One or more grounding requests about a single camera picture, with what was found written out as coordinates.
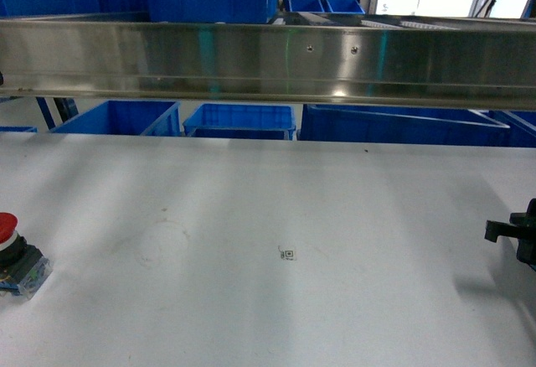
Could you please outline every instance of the red emergency stop button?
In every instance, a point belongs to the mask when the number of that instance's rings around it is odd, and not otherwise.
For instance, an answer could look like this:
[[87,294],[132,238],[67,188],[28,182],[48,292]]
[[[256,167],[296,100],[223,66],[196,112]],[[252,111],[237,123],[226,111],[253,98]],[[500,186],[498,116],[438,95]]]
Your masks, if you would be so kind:
[[0,244],[8,241],[17,227],[17,217],[6,212],[0,212]]

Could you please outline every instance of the metal rail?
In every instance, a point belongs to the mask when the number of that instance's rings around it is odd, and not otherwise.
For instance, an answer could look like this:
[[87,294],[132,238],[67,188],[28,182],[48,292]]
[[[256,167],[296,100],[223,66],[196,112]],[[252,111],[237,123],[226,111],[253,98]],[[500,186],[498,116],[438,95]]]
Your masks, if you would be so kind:
[[533,23],[333,19],[353,26],[3,20],[0,96],[536,109]]

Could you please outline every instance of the white table surface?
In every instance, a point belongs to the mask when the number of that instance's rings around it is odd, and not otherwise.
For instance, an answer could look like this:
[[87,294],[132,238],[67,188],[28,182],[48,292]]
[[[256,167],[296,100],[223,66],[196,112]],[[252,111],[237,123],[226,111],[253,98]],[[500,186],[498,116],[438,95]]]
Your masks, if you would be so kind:
[[2,134],[0,210],[54,271],[0,298],[0,365],[534,367],[536,272],[483,236],[535,171],[530,149]]

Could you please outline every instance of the metal frame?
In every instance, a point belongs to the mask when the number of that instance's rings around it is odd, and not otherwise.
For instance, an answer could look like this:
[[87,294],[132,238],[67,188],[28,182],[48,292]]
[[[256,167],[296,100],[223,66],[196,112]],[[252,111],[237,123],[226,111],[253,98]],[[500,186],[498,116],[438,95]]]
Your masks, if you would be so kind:
[[536,109],[534,23],[334,19],[352,26],[4,20],[0,96]]

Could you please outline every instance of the black clamp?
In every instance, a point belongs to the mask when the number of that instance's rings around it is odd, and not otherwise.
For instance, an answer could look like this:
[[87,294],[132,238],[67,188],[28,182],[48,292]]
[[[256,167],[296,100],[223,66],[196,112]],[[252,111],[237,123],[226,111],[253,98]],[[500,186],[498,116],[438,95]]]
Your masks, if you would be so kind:
[[486,240],[497,243],[500,235],[519,239],[518,261],[536,265],[536,199],[531,199],[526,213],[510,214],[510,224],[488,220]]

